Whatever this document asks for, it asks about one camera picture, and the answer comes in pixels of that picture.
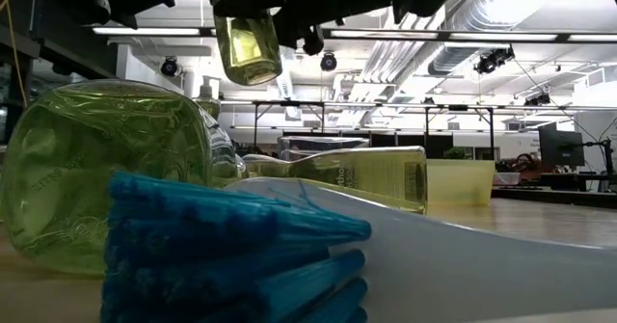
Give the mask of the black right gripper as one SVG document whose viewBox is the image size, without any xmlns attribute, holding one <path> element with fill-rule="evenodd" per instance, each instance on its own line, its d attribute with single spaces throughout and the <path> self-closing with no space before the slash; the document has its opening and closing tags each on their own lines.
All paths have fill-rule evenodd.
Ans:
<svg viewBox="0 0 617 323">
<path fill-rule="evenodd" d="M 215 0 L 213 13 L 224 17 L 261 18 L 285 0 Z M 337 17 L 335 0 L 287 0 L 282 7 L 282 43 L 295 43 L 311 26 Z"/>
</svg>

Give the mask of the yellow-green dish soap bottle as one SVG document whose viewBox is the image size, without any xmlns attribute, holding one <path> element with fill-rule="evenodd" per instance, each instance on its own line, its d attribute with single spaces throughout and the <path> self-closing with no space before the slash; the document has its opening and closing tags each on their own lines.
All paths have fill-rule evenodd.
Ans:
<svg viewBox="0 0 617 323">
<path fill-rule="evenodd" d="M 213 87 L 210 85 L 209 77 L 204 76 L 202 78 L 199 95 L 194 98 L 194 101 L 215 121 L 219 118 L 221 102 L 214 97 Z"/>
<path fill-rule="evenodd" d="M 263 84 L 282 73 L 273 18 L 269 10 L 257 13 L 257 19 L 213 15 L 225 74 L 242 86 Z"/>
<path fill-rule="evenodd" d="M 250 176 L 307 179 L 394 208 L 427 209 L 427 159 L 419 146 L 334 149 L 295 161 L 248 154 L 244 162 Z"/>
<path fill-rule="evenodd" d="M 22 114 L 0 178 L 16 251 L 65 273 L 99 275 L 116 171 L 222 187 L 237 156 L 194 100 L 130 80 L 91 80 L 40 95 Z"/>
</svg>

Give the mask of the blue and white dish brush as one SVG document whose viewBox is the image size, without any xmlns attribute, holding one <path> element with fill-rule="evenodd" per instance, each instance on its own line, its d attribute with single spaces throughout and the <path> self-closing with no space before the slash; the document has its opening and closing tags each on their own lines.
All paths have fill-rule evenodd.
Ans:
<svg viewBox="0 0 617 323">
<path fill-rule="evenodd" d="M 117 173 L 101 323 L 467 323 L 611 310 L 617 249 L 500 235 L 310 183 Z"/>
</svg>

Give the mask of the clear plastic bin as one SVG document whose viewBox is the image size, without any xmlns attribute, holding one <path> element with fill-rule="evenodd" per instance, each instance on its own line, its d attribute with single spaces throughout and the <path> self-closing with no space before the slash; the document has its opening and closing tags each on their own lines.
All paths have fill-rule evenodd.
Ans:
<svg viewBox="0 0 617 323">
<path fill-rule="evenodd" d="M 368 148 L 366 138 L 283 136 L 278 139 L 279 158 L 295 161 L 324 151 L 348 148 Z"/>
</svg>

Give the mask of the long ceiling light bar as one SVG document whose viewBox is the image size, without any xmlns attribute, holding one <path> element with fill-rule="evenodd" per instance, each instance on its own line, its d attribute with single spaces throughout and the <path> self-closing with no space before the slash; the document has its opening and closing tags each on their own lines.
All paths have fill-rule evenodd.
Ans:
<svg viewBox="0 0 617 323">
<path fill-rule="evenodd" d="M 210 38 L 216 36 L 213 27 L 93 27 L 97 35 L 107 37 Z M 617 34 L 603 33 L 540 33 L 540 32 L 467 32 L 445 30 L 385 30 L 385 29 L 322 29 L 328 40 L 413 40 L 499 43 L 556 43 L 556 44 L 617 44 Z"/>
</svg>

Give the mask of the black ceiling spotlight cluster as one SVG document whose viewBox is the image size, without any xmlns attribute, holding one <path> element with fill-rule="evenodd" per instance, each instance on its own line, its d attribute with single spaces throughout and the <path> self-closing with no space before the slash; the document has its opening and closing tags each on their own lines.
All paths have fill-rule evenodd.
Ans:
<svg viewBox="0 0 617 323">
<path fill-rule="evenodd" d="M 478 74 L 490 74 L 514 58 L 515 53 L 512 46 L 494 49 L 488 53 L 481 54 L 473 69 Z"/>
</svg>

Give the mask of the translucent yellow plastic bin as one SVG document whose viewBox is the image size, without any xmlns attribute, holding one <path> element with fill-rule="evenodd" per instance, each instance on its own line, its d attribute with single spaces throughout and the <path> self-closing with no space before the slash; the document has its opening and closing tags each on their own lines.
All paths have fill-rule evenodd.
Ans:
<svg viewBox="0 0 617 323">
<path fill-rule="evenodd" d="M 487 206 L 495 163 L 467 159 L 429 159 L 428 206 Z"/>
</svg>

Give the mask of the person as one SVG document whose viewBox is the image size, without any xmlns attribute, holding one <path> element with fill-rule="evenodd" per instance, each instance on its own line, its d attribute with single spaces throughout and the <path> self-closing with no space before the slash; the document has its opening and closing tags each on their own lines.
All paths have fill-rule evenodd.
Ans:
<svg viewBox="0 0 617 323">
<path fill-rule="evenodd" d="M 500 173 L 532 172 L 536 169 L 537 161 L 529 153 L 522 153 L 516 158 L 506 158 L 496 162 L 496 170 Z"/>
</svg>

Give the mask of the black computer monitor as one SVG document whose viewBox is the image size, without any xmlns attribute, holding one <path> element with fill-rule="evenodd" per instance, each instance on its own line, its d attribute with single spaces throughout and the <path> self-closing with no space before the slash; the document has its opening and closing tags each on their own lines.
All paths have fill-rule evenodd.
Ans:
<svg viewBox="0 0 617 323">
<path fill-rule="evenodd" d="M 555 123 L 538 128 L 541 160 L 546 167 L 585 165 L 582 135 L 560 131 Z"/>
</svg>

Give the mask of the dark background desk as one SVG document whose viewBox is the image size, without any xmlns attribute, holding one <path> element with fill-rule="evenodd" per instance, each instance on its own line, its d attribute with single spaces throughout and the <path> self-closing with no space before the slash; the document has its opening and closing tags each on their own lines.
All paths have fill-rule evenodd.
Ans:
<svg viewBox="0 0 617 323">
<path fill-rule="evenodd" d="M 615 191 L 587 191 L 588 181 L 607 183 Z M 524 180 L 517 185 L 495 186 L 491 197 L 617 210 L 617 175 L 541 174 L 538 179 Z"/>
</svg>

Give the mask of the black frame workstation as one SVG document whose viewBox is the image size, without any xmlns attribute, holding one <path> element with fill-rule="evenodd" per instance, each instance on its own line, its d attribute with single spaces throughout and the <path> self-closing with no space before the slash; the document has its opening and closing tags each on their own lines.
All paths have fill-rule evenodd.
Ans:
<svg viewBox="0 0 617 323">
<path fill-rule="evenodd" d="M 254 130 L 254 141 L 253 141 L 253 146 L 251 149 L 251 153 L 255 153 L 258 154 L 259 153 L 259 149 L 257 146 L 257 128 L 258 128 L 258 121 L 259 119 L 265 114 L 267 113 L 273 106 L 281 106 L 281 107 L 308 107 L 312 112 L 314 111 L 313 108 L 314 107 L 320 107 L 321 108 L 321 113 L 317 114 L 317 118 L 321 121 L 321 131 L 322 133 L 324 132 L 324 118 L 325 118 L 325 102 L 323 101 L 302 101 L 302 100 L 287 100 L 287 99 L 283 99 L 283 100 L 254 100 L 252 101 L 253 106 L 255 107 L 255 115 L 254 115 L 254 125 L 253 125 L 253 130 Z M 259 107 L 261 105 L 266 105 L 266 109 L 263 112 L 259 112 Z"/>
<path fill-rule="evenodd" d="M 491 160 L 496 159 L 496 147 L 495 147 L 495 108 L 491 106 L 482 106 L 482 105 L 467 105 L 467 104 L 424 104 L 424 146 L 428 146 L 428 137 L 430 134 L 430 120 L 429 114 L 435 109 L 436 115 L 438 115 L 441 111 L 447 112 L 473 112 L 475 113 L 482 121 L 486 122 L 489 125 L 489 137 L 490 137 L 490 151 L 489 158 Z"/>
</svg>

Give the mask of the silver ventilation duct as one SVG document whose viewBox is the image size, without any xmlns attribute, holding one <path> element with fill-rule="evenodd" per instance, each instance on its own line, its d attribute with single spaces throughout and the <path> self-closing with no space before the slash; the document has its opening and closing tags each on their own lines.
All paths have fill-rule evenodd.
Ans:
<svg viewBox="0 0 617 323">
<path fill-rule="evenodd" d="M 549 0 L 463 0 L 446 16 L 447 31 L 511 31 Z"/>
</svg>

